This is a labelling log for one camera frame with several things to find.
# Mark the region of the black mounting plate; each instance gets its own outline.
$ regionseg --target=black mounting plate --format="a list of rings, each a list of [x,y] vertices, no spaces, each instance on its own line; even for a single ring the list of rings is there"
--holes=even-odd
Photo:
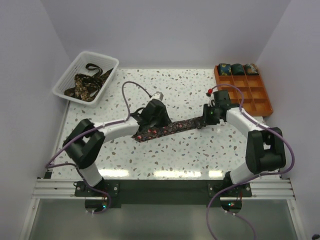
[[[111,207],[120,208],[122,204],[155,205],[205,205],[216,194],[214,186],[222,180],[104,180],[106,191],[112,198]],[[102,197],[102,194],[88,189],[83,181],[74,183],[76,197]],[[251,197],[251,187],[247,183],[220,197]],[[211,207],[221,207],[216,198]]]

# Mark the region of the speckled white tabletop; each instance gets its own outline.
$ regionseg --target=speckled white tabletop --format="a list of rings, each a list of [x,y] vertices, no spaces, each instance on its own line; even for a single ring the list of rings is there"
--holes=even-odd
[[[201,116],[203,104],[208,102],[205,93],[216,84],[212,69],[118,69],[96,108],[70,103],[60,148],[82,119],[106,122],[127,116],[121,94],[125,81],[137,82],[151,94],[162,92],[173,122]],[[132,112],[145,106],[149,99],[134,85],[127,84],[125,94]],[[142,143],[130,136],[117,138],[103,145],[95,163],[106,179],[222,179],[225,172],[245,161],[246,144],[245,136],[222,122]],[[65,162],[72,160],[64,152],[55,163]],[[51,178],[80,179],[69,166],[54,168]],[[279,179],[277,175],[264,178]]]

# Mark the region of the orange compartment tray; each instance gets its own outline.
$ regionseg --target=orange compartment tray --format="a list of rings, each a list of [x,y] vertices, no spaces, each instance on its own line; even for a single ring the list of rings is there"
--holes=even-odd
[[[244,109],[252,116],[268,117],[273,113],[270,100],[261,75],[220,76],[218,66],[214,67],[216,84],[231,84],[239,88],[244,95]],[[218,90],[228,90],[231,102],[239,104],[240,93],[230,86],[219,86]]]

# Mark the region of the purple cable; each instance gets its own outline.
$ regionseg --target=purple cable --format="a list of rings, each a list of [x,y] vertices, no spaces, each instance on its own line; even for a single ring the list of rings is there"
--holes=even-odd
[[[209,204],[208,204],[208,206],[207,206],[207,208],[206,208],[205,220],[206,220],[206,225],[207,225],[207,227],[208,227],[208,229],[209,229],[209,232],[211,233],[212,237],[213,237],[215,240],[218,240],[218,238],[216,237],[216,235],[214,234],[214,232],[212,231],[212,229],[211,229],[211,227],[210,227],[210,223],[209,223],[209,210],[210,210],[210,206],[212,205],[212,203],[214,202],[214,200],[215,200],[220,194],[222,194],[222,193],[224,193],[224,192],[226,192],[226,191],[229,191],[229,190],[231,190],[231,189],[233,189],[233,188],[236,188],[236,187],[238,187],[238,186],[240,186],[240,185],[244,185],[244,184],[246,184],[246,183],[248,183],[248,182],[250,182],[250,181],[252,181],[252,180],[254,180],[254,179],[258,178],[258,177],[260,177],[260,176],[286,174],[286,173],[288,173],[289,171],[291,171],[291,169],[294,167],[295,161],[296,161],[296,159],[295,159],[295,154],[294,154],[294,151],[293,151],[292,147],[290,146],[290,144],[289,144],[280,134],[278,134],[277,132],[273,131],[272,129],[270,129],[270,128],[268,128],[268,127],[265,127],[265,126],[259,124],[256,120],[252,119],[251,116],[249,116],[248,114],[246,114],[245,112],[242,111],[242,106],[243,106],[243,104],[244,104],[244,100],[245,100],[245,99],[244,99],[244,94],[241,92],[241,90],[240,90],[239,88],[237,88],[236,86],[231,85],[231,84],[218,84],[218,85],[214,86],[214,87],[212,88],[212,90],[215,89],[215,88],[217,88],[217,87],[220,87],[220,86],[229,86],[229,87],[232,87],[232,88],[234,88],[234,89],[236,89],[237,91],[240,92],[240,94],[241,94],[241,103],[240,103],[239,109],[240,109],[240,112],[242,113],[242,115],[243,115],[246,119],[248,119],[251,123],[257,125],[258,127],[262,128],[263,130],[266,130],[266,131],[272,133],[273,135],[275,135],[276,137],[278,137],[279,139],[281,139],[281,141],[284,142],[284,144],[287,146],[288,150],[290,151],[292,160],[291,160],[291,165],[289,166],[289,168],[286,169],[286,170],[284,170],[284,171],[260,173],[260,174],[258,174],[258,175],[253,176],[253,177],[250,177],[249,179],[247,179],[247,180],[245,180],[245,181],[242,181],[242,182],[239,182],[239,183],[234,184],[234,185],[232,185],[232,186],[229,186],[229,187],[227,187],[227,188],[225,188],[225,189],[217,192],[217,193],[213,196],[213,198],[210,200],[210,202],[209,202]],[[236,214],[235,216],[237,216],[238,218],[242,219],[243,221],[245,221],[245,222],[250,226],[250,228],[251,228],[252,231],[253,231],[253,239],[256,240],[256,239],[257,239],[257,232],[256,232],[256,230],[254,229],[254,226],[252,225],[252,223],[250,223],[248,220],[246,220],[244,217],[242,217],[242,216],[240,216],[240,215],[237,215],[237,214]]]
[[[51,168],[57,168],[57,167],[62,167],[62,166],[73,166],[75,167],[77,173],[80,175],[80,177],[82,178],[84,184],[89,188],[91,189],[92,191],[95,191],[97,193],[100,193],[100,194],[103,194],[103,195],[106,195],[107,198],[108,198],[108,205],[107,207],[105,207],[102,211],[99,211],[99,212],[94,212],[94,214],[101,214],[103,212],[105,212],[106,210],[108,210],[111,206],[111,196],[106,192],[106,191],[101,191],[101,190],[98,190],[98,189],[95,189],[94,187],[90,186],[88,184],[88,182],[86,181],[86,179],[84,178],[84,176],[81,174],[81,172],[79,171],[77,165],[75,165],[74,163],[70,163],[70,162],[66,162],[66,163],[61,163],[61,164],[51,164],[63,151],[65,151],[72,143],[74,143],[75,141],[77,141],[78,139],[81,139],[83,138],[85,135],[89,134],[89,133],[92,133],[94,131],[97,131],[99,129],[102,129],[102,128],[105,128],[107,126],[111,126],[111,125],[114,125],[114,124],[121,124],[121,123],[125,123],[129,118],[130,118],[130,107],[129,107],[129,104],[128,104],[128,101],[126,99],[126,95],[125,95],[125,85],[126,84],[135,84],[137,85],[138,87],[140,87],[142,90],[144,90],[148,96],[151,98],[152,96],[150,95],[150,93],[143,87],[141,86],[140,84],[134,82],[134,81],[126,81],[123,83],[122,85],[122,88],[121,88],[121,92],[122,92],[122,96],[123,96],[123,99],[124,99],[124,103],[125,103],[125,106],[126,106],[126,109],[128,111],[128,115],[127,117],[124,119],[124,120],[117,120],[117,121],[112,121],[112,122],[108,122],[106,124],[103,124],[103,125],[100,125],[100,126],[97,126],[97,127],[94,127],[90,130],[87,130],[81,134],[79,134],[78,136],[74,137],[72,140],[70,140],[66,145],[64,145],[55,155],[53,155],[53,157],[50,159],[50,161],[45,165],[45,168],[46,169],[51,169]]]

